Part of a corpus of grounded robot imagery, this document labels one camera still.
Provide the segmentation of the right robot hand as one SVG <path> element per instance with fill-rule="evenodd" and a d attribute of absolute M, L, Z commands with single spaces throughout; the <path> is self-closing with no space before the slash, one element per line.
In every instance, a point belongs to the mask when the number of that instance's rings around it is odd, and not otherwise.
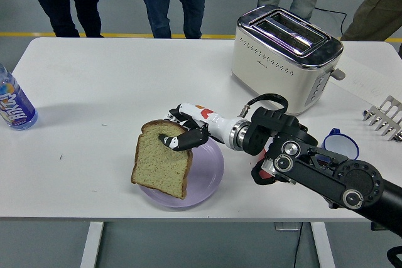
<path fill-rule="evenodd" d="M 163 145 L 174 151 L 186 151 L 199 147 L 210 137 L 230 146 L 233 128 L 241 121 L 238 117 L 226 119 L 213 110 L 189 103 L 182 103 L 169 110 L 166 119 L 185 128 L 183 134 L 158 136 Z"/>

